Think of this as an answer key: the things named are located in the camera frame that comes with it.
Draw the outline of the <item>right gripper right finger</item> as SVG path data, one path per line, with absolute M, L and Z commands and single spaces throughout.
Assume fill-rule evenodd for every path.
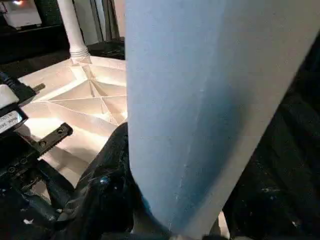
M 320 237 L 320 138 L 267 135 L 223 211 L 231 239 Z

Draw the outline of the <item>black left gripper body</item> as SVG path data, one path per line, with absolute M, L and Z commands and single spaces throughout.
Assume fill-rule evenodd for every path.
M 40 178 L 37 171 L 41 157 L 72 134 L 72 127 L 63 123 L 39 141 L 17 131 L 1 136 L 0 185 L 18 190 L 31 188 Z

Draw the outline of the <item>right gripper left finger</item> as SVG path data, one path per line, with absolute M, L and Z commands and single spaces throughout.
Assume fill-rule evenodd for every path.
M 81 175 L 64 206 L 63 240 L 148 240 L 134 234 L 141 204 L 129 161 L 128 124 L 119 125 Z

